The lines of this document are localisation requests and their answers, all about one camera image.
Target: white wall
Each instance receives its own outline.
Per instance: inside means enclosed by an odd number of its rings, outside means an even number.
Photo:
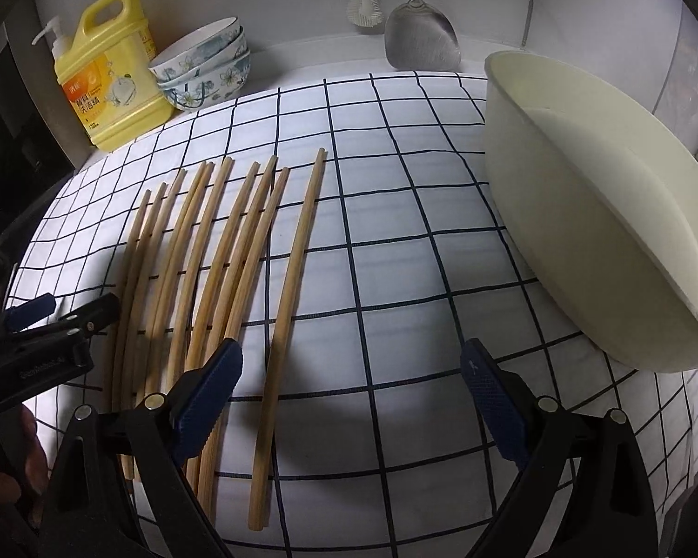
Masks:
[[[69,33],[95,0],[36,0],[43,21],[60,14]],[[385,14],[406,0],[380,0]],[[464,59],[497,44],[588,70],[633,96],[693,152],[698,148],[698,24],[681,0],[427,0],[456,28]],[[383,56],[383,37],[345,17],[348,0],[142,0],[159,49],[196,27],[236,14],[255,73],[280,66]],[[480,41],[493,42],[480,48]]]

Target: floral bowl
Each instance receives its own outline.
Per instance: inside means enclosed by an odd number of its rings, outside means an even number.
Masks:
[[[158,83],[176,80],[225,50],[239,35],[242,31],[237,17],[216,20],[173,42],[148,67]]]
[[[158,86],[166,100],[181,111],[196,111],[227,100],[246,83],[251,52],[240,55],[190,81],[167,81]]]
[[[217,54],[210,57],[210,59],[207,59],[199,66],[195,66],[194,69],[187,71],[186,73],[175,78],[174,80],[158,80],[158,85],[163,87],[164,85],[172,83],[173,81],[175,81],[175,83],[177,84],[180,84],[183,81],[195,80],[195,78],[205,75],[207,72],[213,70],[214,68],[222,66],[225,63],[229,63],[230,61],[239,58],[241,55],[246,53],[247,49],[248,45],[246,44],[246,33],[244,33],[242,29],[240,29],[238,37],[236,37],[235,40],[232,40],[232,42],[226,48],[220,50]]]

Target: bottle handle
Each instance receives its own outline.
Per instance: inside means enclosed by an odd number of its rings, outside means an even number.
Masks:
[[[114,18],[107,20],[101,25],[96,24],[96,14],[101,12],[104,8],[112,4],[113,2],[121,2],[121,12],[117,14]],[[91,37],[91,35],[100,27],[107,25],[109,23],[117,23],[119,21],[125,21],[132,10],[134,9],[134,3],[132,0],[96,0],[93,2],[86,10],[82,13],[80,17],[80,23],[78,25],[78,33],[82,35],[85,39]]]

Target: metal spatula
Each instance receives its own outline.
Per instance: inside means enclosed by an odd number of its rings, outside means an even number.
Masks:
[[[444,14],[424,0],[409,0],[385,23],[385,56],[400,70],[455,71],[460,46]]]

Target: metal screw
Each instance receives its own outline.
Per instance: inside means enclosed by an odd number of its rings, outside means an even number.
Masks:
[[[625,424],[628,421],[626,414],[623,413],[620,409],[613,409],[611,411],[611,419],[616,424]]]
[[[145,399],[145,408],[153,411],[163,406],[165,397],[162,394],[151,394]]]
[[[90,405],[80,405],[80,407],[76,408],[75,410],[75,419],[83,421],[91,413],[93,413],[93,408],[91,408]]]
[[[558,403],[551,397],[543,397],[538,399],[537,406],[545,413],[555,413],[558,411]]]

